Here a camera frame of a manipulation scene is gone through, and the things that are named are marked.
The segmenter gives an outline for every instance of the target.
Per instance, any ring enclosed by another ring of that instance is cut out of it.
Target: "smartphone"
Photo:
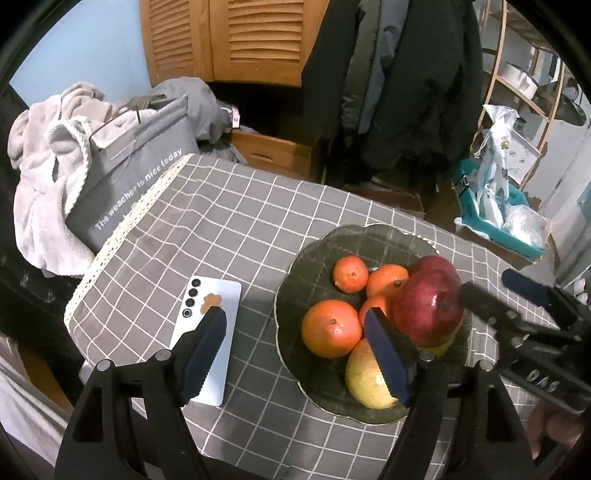
[[[193,401],[215,407],[219,407],[223,402],[228,362],[230,361],[230,348],[234,336],[241,292],[242,285],[237,281],[200,276],[191,277],[184,290],[183,302],[178,311],[173,337],[170,340],[170,348],[174,347],[182,334],[195,330],[209,307],[221,307],[226,312],[227,321],[226,336],[222,346],[212,363],[201,393],[192,398]]]

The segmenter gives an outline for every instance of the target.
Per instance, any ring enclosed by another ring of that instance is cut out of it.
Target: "tablecloth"
[[[223,406],[191,402],[183,413],[201,452],[267,478],[375,480],[403,424],[365,426],[317,408],[275,348],[280,281],[302,247],[337,225],[387,223],[422,236],[462,281],[484,286],[529,321],[549,324],[543,309],[502,286],[509,265],[497,256],[354,194],[197,155],[182,158],[154,188],[142,198],[141,213],[97,256],[69,304],[66,325],[92,365],[103,358],[117,365],[143,361],[169,346],[193,274],[239,281]],[[470,365],[496,359],[492,332],[478,318],[469,348]],[[526,418],[535,398],[507,385]],[[134,407],[143,409],[142,402],[134,400]],[[456,408],[446,406],[428,479],[442,471]]]

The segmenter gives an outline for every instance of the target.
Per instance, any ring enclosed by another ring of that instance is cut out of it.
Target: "teal box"
[[[468,175],[470,175],[478,166],[471,160],[462,160],[452,172],[453,187],[462,209],[462,223],[469,226],[477,232],[482,232],[494,243],[514,251],[527,260],[534,262],[542,256],[544,250],[516,239],[509,232],[491,225],[478,216],[476,209],[476,196],[468,185]],[[511,205],[527,205],[525,195],[513,185],[509,185],[509,203]]]

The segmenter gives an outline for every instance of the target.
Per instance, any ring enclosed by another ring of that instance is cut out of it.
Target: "gray fabric storage basket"
[[[197,153],[187,110],[187,96],[174,100],[93,155],[66,226],[94,253],[171,165]]]

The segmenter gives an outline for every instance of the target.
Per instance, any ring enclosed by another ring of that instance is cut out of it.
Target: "blue wall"
[[[81,80],[111,102],[151,90],[138,0],[82,0],[43,37],[10,84],[30,105]]]

